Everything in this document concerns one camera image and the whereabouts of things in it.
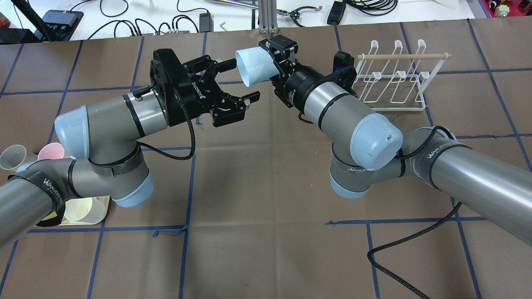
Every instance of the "robotic arm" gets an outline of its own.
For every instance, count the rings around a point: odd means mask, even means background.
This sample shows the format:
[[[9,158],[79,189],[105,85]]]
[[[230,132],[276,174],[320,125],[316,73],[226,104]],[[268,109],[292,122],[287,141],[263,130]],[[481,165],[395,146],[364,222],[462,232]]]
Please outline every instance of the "robotic arm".
[[[359,198],[372,184],[416,175],[532,245],[530,172],[472,150],[444,127],[403,135],[356,98],[354,59],[347,53],[338,52],[333,73],[324,76],[299,63],[293,40],[277,35],[259,46],[263,51],[236,53],[244,82],[249,86],[270,77],[281,101],[333,140],[330,183],[337,194]],[[272,64],[257,67],[248,51],[254,51],[255,61]]]
[[[236,60],[208,55],[182,64],[171,49],[158,49],[151,61],[152,85],[60,115],[55,130],[73,159],[42,160],[9,177],[0,187],[0,247],[12,243],[52,212],[61,223],[71,198],[110,195],[120,206],[146,201],[153,179],[137,139],[209,113],[215,127],[244,119],[260,93],[243,97],[223,92],[215,81]]]

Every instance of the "metal post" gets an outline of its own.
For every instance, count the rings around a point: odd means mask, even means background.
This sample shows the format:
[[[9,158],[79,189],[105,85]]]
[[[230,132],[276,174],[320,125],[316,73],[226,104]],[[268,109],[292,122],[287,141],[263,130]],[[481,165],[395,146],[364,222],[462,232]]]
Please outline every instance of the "metal post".
[[[260,27],[263,34],[278,33],[277,27],[277,0],[259,0]]]

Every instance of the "white drying rack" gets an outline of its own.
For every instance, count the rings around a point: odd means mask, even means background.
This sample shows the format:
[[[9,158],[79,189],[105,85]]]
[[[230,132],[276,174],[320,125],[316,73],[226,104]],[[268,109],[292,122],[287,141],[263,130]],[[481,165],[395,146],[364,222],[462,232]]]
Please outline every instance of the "white drying rack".
[[[380,55],[377,54],[379,50],[379,42],[376,40],[371,41],[371,48],[368,54],[358,55],[358,64],[356,66],[356,79],[353,84],[353,89],[359,80],[362,83],[365,83],[365,86],[362,92],[359,94],[359,100],[364,103],[377,103],[379,100],[382,100],[383,95],[389,89],[393,88],[393,93],[390,97],[389,105],[392,107],[372,107],[376,111],[423,111],[425,109],[425,96],[423,92],[434,79],[442,65],[445,63],[445,60],[451,59],[451,54],[425,54],[427,45],[422,39],[418,40],[418,49],[415,54],[402,54],[403,52],[403,43],[400,40],[395,41],[395,49],[392,54]],[[384,67],[376,68],[373,65],[373,62],[376,60],[386,61]],[[398,70],[400,60],[410,60],[408,70]],[[423,60],[439,60],[436,63],[436,66],[431,72],[422,71],[418,72],[419,65]],[[393,71],[389,72],[391,66],[393,65]],[[375,87],[375,84],[386,82],[386,86],[382,89],[382,92],[379,96],[375,98],[368,98],[368,95]],[[397,96],[397,90],[399,87],[410,88],[406,97]],[[413,101],[408,101],[412,92],[416,89],[416,95]]]

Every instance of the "red object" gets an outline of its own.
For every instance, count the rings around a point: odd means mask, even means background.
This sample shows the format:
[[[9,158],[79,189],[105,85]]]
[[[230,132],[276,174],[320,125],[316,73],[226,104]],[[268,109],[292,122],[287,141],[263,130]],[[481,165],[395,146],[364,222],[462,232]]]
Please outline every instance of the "red object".
[[[484,7],[486,8],[486,11],[489,13],[489,16],[494,18],[495,17],[495,15],[494,15],[495,10],[491,10],[488,7],[488,2],[489,1],[482,0],[482,2],[484,4]],[[527,15],[527,13],[530,10],[530,8],[524,9],[523,7],[519,6],[520,3],[521,3],[521,0],[506,0],[501,5],[506,5],[506,6],[508,6],[510,8],[510,13],[508,14],[508,16],[524,16],[524,15]]]
[[[0,28],[9,28],[11,22],[0,12]]]

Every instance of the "cable bundle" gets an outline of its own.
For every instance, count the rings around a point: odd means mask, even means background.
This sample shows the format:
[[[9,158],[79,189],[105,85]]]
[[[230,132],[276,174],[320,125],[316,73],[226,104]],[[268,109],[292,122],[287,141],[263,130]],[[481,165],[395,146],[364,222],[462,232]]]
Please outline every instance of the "cable bundle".
[[[385,15],[397,7],[398,0],[344,0],[344,2],[367,15]]]

